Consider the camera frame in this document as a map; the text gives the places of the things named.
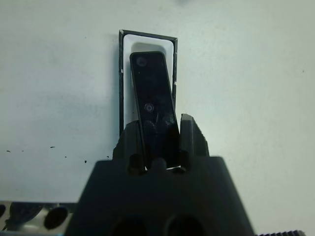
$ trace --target white background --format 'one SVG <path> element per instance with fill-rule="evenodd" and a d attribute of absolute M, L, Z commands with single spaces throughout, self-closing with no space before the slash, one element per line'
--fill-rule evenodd
<path fill-rule="evenodd" d="M 118 31 L 137 30 L 178 37 L 177 116 L 225 158 L 256 232 L 315 234 L 314 9 L 0 0 L 0 200 L 78 200 L 118 140 Z"/>

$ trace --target black border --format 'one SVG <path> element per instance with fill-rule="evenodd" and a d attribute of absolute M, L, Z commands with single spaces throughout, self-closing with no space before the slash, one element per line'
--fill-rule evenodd
<path fill-rule="evenodd" d="M 176 81 L 177 81 L 177 38 L 157 35 L 151 33 L 136 32 L 130 30 L 119 30 L 119 135 L 122 134 L 124 130 L 124 37 L 127 34 L 134 34 L 138 36 L 158 38 L 169 40 L 174 45 L 173 54 L 173 76 L 172 76 L 172 95 L 174 101 L 174 107 L 176 105 Z"/>

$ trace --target black mechanical part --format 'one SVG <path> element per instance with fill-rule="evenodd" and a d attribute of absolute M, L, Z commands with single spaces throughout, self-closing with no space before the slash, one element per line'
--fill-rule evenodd
<path fill-rule="evenodd" d="M 194 137 L 202 134 L 190 116 L 183 117 L 185 126 L 193 129 L 192 137 L 181 137 L 190 140 L 182 143 L 185 154 L 179 158 L 187 171 L 174 174 L 166 169 L 164 159 L 156 158 L 147 172 L 130 174 L 128 155 L 135 154 L 137 148 L 136 141 L 128 143 L 126 138 L 138 136 L 138 123 L 130 123 L 114 150 L 113 160 L 96 163 L 66 236 L 113 235 L 120 232 L 116 227 L 121 222 L 139 235 L 148 236 L 173 236 L 194 229 L 195 235 L 202 236 L 254 235 L 223 159 L 189 154 L 188 147 L 195 150 L 201 145 L 194 142 Z M 135 235 L 123 232 L 125 236 Z"/>
<path fill-rule="evenodd" d="M 177 81 L 177 48 L 178 39 L 175 37 L 157 35 L 144 32 L 136 32 L 121 29 L 119 30 L 119 135 L 122 134 L 124 130 L 124 73 L 130 73 L 130 71 L 124 71 L 124 37 L 128 34 L 133 34 L 142 37 L 155 38 L 161 40 L 167 40 L 172 42 L 174 46 L 173 52 L 173 74 L 169 75 L 172 78 L 172 97 L 174 106 L 176 105 L 176 81 Z"/>
<path fill-rule="evenodd" d="M 38 203 L 12 203 L 10 218 L 5 221 L 5 229 L 16 231 L 24 223 L 32 220 L 43 209 L 43 204 Z"/>
<path fill-rule="evenodd" d="M 202 135 L 194 118 L 187 114 L 182 114 L 181 119 L 181 151 L 185 151 L 189 156 L 208 156 L 208 143 Z"/>
<path fill-rule="evenodd" d="M 130 55 L 145 166 L 163 158 L 168 167 L 178 166 L 179 130 L 164 54 Z"/>

